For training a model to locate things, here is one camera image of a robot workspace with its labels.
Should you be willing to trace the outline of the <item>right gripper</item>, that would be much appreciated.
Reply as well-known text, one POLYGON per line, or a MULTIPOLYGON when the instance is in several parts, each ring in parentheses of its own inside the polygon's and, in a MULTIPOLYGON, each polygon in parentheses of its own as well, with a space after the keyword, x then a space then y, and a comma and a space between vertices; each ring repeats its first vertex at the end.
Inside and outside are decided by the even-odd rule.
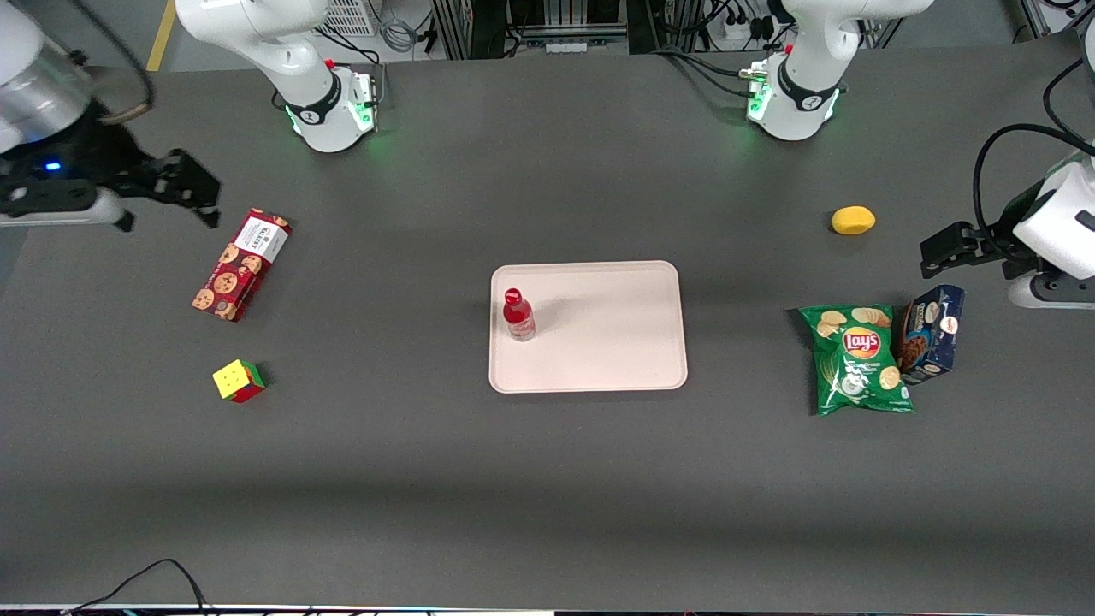
MULTIPOLYGON (((175 149, 164 156, 148 156, 127 171, 129 198, 176 205, 210 229, 222 220, 219 196, 222 183, 192 156, 175 149)), ((112 225, 132 233, 134 214, 122 208, 112 191, 96 187, 18 187, 3 196, 3 228, 112 225)))

